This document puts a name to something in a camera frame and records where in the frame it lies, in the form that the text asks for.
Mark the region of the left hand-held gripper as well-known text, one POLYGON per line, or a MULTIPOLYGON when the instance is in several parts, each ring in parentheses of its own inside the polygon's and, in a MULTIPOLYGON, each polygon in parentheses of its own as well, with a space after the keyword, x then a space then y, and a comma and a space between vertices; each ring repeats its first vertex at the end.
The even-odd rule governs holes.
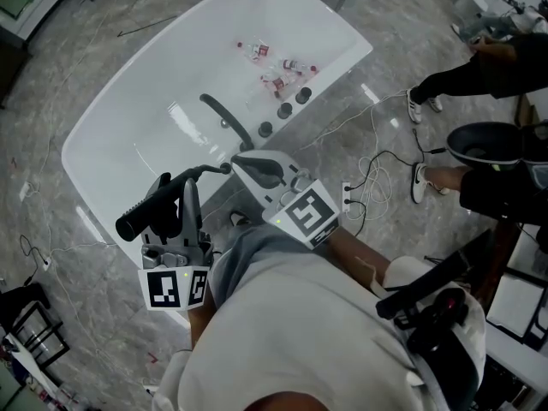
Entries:
POLYGON ((213 265, 211 237, 200 231, 201 209, 194 179, 183 195, 178 176, 163 173, 145 200, 140 286, 150 311, 187 311, 204 304, 213 265))

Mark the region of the black curved faucet spout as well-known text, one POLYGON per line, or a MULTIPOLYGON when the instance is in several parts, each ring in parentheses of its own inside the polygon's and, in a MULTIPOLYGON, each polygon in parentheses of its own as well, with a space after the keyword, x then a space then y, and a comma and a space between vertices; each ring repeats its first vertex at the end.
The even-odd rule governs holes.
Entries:
POLYGON ((254 149, 254 144, 248 131, 221 103, 219 103, 213 96, 207 93, 202 93, 200 95, 200 101, 212 108, 221 117, 221 119, 240 137, 240 149, 242 152, 252 151, 254 149))

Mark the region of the black metal stool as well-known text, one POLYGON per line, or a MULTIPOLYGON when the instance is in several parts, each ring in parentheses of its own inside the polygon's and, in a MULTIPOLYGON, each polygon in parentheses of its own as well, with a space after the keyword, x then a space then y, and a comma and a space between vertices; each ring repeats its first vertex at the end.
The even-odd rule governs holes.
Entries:
POLYGON ((19 340, 41 371, 70 350, 61 335, 63 322, 50 308, 39 283, 0 292, 0 329, 19 340))

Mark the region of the white bathtub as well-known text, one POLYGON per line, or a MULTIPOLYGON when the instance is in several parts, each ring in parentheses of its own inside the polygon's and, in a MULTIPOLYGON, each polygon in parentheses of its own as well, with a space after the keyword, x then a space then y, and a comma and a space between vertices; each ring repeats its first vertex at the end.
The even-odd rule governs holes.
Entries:
POLYGON ((250 134, 258 149, 289 150, 289 136, 304 128, 314 100, 372 52, 372 44, 320 0, 203 0, 172 21, 110 79, 75 124, 62 149, 63 168, 98 222, 137 272, 141 241, 124 241, 116 220, 141 201, 157 177, 200 165, 218 166, 241 139, 200 101, 207 93, 250 134), (236 45, 270 47, 278 70, 263 72, 236 45), (279 67, 282 58, 315 65, 317 74, 279 67), (281 99, 263 74, 296 78, 281 99), (312 90, 306 104, 295 95, 312 90), (293 114, 277 117, 282 103, 293 114), (268 138, 258 134, 270 122, 268 138))

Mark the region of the white shelf unit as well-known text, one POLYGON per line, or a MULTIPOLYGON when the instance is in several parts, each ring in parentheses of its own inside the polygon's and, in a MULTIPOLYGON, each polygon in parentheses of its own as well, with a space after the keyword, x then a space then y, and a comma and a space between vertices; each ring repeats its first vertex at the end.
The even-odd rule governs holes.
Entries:
POLYGON ((548 343, 548 240, 522 224, 486 319, 517 342, 540 351, 548 343))

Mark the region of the person's blue-grey trousers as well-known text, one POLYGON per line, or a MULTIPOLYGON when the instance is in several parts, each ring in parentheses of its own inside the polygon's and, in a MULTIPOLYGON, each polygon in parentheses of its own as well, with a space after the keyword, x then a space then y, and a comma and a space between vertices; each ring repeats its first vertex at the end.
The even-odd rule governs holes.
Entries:
POLYGON ((211 269, 210 282, 221 286, 228 282, 240 262, 246 269, 256 253, 313 253, 313 250, 282 230, 269 224, 246 224, 231 229, 229 238, 211 269))

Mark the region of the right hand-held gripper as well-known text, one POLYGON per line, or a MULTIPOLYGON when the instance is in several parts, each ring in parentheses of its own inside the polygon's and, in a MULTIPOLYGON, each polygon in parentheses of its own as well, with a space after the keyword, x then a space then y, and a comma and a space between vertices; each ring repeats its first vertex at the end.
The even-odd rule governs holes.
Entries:
POLYGON ((266 208, 265 223, 313 250, 339 226, 340 210, 323 183, 285 152, 252 150, 231 158, 232 170, 266 208))

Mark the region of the person's pale shirt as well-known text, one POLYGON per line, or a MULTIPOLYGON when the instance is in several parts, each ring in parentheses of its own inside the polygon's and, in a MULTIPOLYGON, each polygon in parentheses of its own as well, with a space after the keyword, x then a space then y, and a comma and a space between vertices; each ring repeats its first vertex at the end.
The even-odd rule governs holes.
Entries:
POLYGON ((257 253, 152 411, 245 411, 284 392, 328 411, 435 411, 377 297, 312 253, 257 253))

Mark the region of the person's left forearm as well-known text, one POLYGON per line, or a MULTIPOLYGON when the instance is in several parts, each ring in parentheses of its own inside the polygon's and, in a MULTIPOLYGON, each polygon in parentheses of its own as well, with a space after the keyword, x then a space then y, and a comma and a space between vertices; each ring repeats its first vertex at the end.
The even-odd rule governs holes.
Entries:
POLYGON ((196 307, 188 310, 188 320, 191 330, 191 347, 195 348, 201 335, 209 325, 211 319, 217 312, 217 307, 213 296, 211 294, 211 288, 207 287, 205 291, 204 303, 200 307, 196 307))

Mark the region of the person's right forearm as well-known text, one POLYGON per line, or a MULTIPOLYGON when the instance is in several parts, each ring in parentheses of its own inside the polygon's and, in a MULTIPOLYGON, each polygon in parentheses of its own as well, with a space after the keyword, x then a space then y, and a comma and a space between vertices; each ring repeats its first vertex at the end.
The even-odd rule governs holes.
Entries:
POLYGON ((327 255, 333 265, 366 289, 374 282, 382 285, 390 265, 387 258, 342 227, 328 238, 327 255))

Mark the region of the black bowl-shaped seat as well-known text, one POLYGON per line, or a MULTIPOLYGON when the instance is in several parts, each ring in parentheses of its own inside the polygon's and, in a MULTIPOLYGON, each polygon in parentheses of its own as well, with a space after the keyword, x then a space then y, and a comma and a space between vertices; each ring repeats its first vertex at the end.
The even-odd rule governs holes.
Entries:
POLYGON ((518 127, 504 122, 476 122, 454 129, 447 137, 449 153, 475 169, 511 170, 521 161, 518 127))

